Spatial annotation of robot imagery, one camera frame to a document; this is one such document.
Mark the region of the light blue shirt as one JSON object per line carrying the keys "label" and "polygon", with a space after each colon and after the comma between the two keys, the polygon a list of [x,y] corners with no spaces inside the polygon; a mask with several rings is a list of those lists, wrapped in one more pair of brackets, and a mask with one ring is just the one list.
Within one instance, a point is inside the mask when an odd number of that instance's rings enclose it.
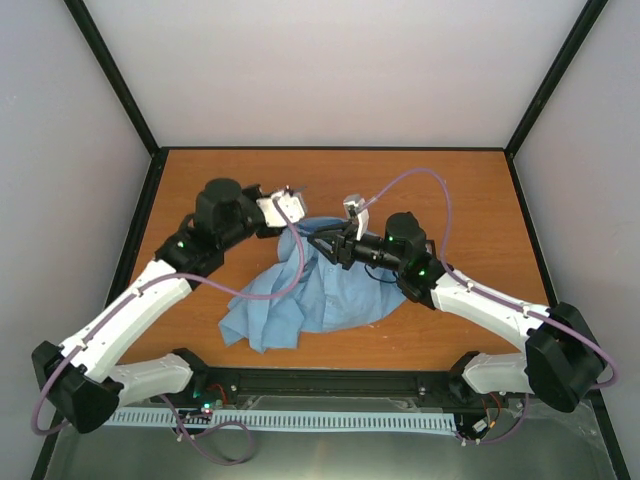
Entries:
{"label": "light blue shirt", "polygon": [[251,349],[295,349],[302,333],[330,333],[375,323],[406,301],[386,270],[370,272],[357,263],[349,270],[331,264],[307,242],[337,217],[310,217],[298,224],[304,246],[304,270],[286,295],[271,300],[233,298],[218,327],[225,345],[246,340]]}

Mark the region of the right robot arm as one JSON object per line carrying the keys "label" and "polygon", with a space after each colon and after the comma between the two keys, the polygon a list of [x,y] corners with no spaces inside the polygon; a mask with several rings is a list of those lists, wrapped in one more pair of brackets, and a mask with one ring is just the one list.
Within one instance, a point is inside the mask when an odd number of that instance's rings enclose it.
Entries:
{"label": "right robot arm", "polygon": [[450,390],[462,402],[493,392],[529,393],[564,413],[575,410],[607,365],[581,312],[560,302],[528,304],[443,264],[412,213],[396,213],[383,236],[355,221],[320,227],[309,243],[332,264],[391,271],[410,301],[460,316],[500,336],[515,354],[470,352],[450,370]]}

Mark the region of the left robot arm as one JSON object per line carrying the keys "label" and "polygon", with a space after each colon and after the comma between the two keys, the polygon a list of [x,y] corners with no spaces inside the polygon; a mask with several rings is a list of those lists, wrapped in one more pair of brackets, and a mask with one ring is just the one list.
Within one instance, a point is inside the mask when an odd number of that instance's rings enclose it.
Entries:
{"label": "left robot arm", "polygon": [[293,229],[306,214],[301,194],[289,187],[265,193],[228,178],[208,182],[194,212],[119,297],[60,344],[45,341],[33,351],[40,399],[80,433],[96,430],[121,407],[161,394],[201,400],[207,366],[195,354],[182,349],[130,365],[120,364],[121,357],[172,306],[209,284],[228,250],[252,236]]}

